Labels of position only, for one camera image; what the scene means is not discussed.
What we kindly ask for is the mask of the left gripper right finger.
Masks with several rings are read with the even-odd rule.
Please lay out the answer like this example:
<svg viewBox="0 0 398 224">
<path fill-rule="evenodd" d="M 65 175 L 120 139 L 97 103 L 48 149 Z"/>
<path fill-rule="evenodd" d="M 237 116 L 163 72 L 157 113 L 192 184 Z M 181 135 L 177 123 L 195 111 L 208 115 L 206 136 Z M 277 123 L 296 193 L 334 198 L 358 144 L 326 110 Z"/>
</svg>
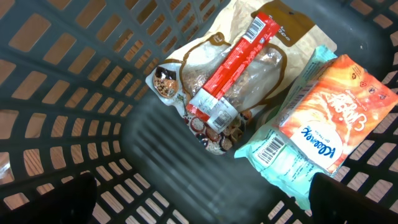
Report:
<svg viewBox="0 0 398 224">
<path fill-rule="evenodd" d="M 314 175 L 309 201 L 314 223 L 397 224 L 395 212 L 323 173 Z"/>
</svg>

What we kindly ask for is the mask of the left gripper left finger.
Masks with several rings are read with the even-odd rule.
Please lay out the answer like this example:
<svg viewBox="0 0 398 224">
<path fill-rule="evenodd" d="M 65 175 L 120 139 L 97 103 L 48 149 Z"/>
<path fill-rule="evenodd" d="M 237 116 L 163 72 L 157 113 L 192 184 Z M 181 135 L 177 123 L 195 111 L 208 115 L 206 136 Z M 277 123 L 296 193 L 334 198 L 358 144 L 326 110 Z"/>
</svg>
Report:
<svg viewBox="0 0 398 224">
<path fill-rule="evenodd" d="M 88 223 L 97 198 L 94 176 L 84 173 L 27 204 L 1 214 L 1 223 Z"/>
</svg>

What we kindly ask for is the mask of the teal wet wipes pack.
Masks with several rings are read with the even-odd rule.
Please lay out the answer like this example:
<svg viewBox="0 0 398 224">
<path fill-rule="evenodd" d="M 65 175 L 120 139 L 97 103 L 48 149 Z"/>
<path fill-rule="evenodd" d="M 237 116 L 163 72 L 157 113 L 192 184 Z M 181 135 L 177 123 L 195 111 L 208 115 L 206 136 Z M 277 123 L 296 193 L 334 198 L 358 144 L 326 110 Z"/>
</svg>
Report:
<svg viewBox="0 0 398 224">
<path fill-rule="evenodd" d="M 336 55 L 327 46 L 316 47 L 310 60 L 293 82 L 281 107 L 274 110 L 276 114 L 234 153 L 236 159 L 242 157 L 248 159 L 270 184 L 294 197 L 302 210 L 310 209 L 309 195 L 313 176 L 317 172 L 325 173 L 325 171 L 310 162 L 286 135 L 273 127 L 273 124 L 277 122 L 282 110 L 303 98 L 309 91 L 310 80 L 316 77 L 316 72 L 334 58 Z"/>
</svg>

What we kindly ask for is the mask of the orange Kleenex tissue pack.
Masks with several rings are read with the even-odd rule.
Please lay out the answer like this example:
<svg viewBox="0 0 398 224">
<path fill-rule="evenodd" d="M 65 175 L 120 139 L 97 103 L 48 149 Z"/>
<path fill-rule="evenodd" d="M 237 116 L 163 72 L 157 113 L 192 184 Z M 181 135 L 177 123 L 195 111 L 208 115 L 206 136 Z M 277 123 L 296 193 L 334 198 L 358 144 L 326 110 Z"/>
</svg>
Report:
<svg viewBox="0 0 398 224">
<path fill-rule="evenodd" d="M 332 174 L 396 104 L 396 93 L 341 55 L 294 96 L 276 125 L 312 162 Z"/>
</svg>

